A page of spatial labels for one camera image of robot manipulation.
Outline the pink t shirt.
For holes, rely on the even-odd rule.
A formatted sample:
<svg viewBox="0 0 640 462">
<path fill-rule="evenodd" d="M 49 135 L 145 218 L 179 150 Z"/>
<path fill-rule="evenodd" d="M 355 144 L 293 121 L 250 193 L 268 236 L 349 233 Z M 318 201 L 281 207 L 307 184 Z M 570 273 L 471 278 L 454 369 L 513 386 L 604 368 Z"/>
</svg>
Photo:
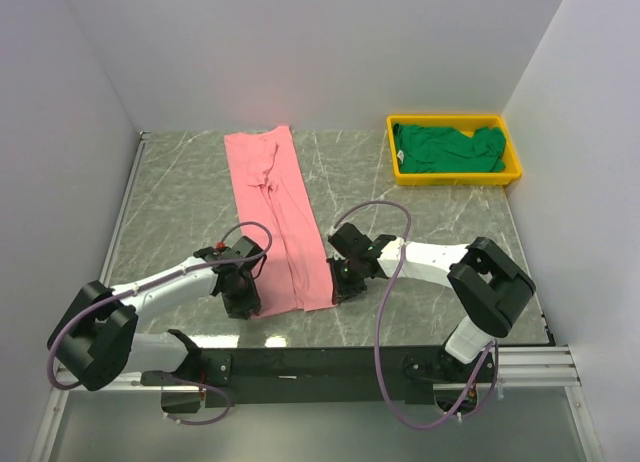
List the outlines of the pink t shirt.
<svg viewBox="0 0 640 462">
<path fill-rule="evenodd" d="M 272 234 L 256 277 L 258 316 L 333 307 L 333 281 L 289 127 L 229 134 L 224 146 L 239 220 Z"/>
</svg>

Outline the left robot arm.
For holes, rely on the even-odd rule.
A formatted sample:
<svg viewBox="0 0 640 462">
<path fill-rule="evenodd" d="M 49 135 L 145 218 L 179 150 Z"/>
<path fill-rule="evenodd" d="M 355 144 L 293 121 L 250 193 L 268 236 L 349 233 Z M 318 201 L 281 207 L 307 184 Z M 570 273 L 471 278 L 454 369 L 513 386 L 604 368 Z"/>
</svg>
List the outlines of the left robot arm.
<svg viewBox="0 0 640 462">
<path fill-rule="evenodd" d="M 247 236 L 233 246 L 206 247 L 174 267 L 136 282 L 107 287 L 85 284 L 47 342 L 47 377 L 63 390 L 54 364 L 60 362 L 75 385 L 99 390 L 118 376 L 158 372 L 176 383 L 206 381 L 201 348 L 179 330 L 142 334 L 137 327 L 200 297 L 220 296 L 227 313 L 247 318 L 260 298 L 252 270 L 268 250 Z"/>
</svg>

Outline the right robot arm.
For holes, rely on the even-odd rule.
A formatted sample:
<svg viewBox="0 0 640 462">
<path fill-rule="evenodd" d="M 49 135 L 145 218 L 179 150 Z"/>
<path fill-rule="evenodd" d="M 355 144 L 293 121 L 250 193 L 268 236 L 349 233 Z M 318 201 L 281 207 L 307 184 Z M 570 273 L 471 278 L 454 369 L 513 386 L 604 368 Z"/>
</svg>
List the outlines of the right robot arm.
<svg viewBox="0 0 640 462">
<path fill-rule="evenodd" d="M 366 291 L 369 279 L 386 281 L 374 335 L 378 375 L 382 374 L 382 315 L 397 280 L 450 289 L 464 309 L 465 316 L 437 351 L 433 365 L 420 364 L 414 370 L 447 382 L 464 379 L 491 343 L 507 337 L 536 292 L 530 276 L 487 237 L 467 245 L 411 242 L 388 234 L 372 240 L 354 224 L 345 223 L 329 235 L 328 242 L 338 253 L 327 260 L 337 303 Z"/>
</svg>

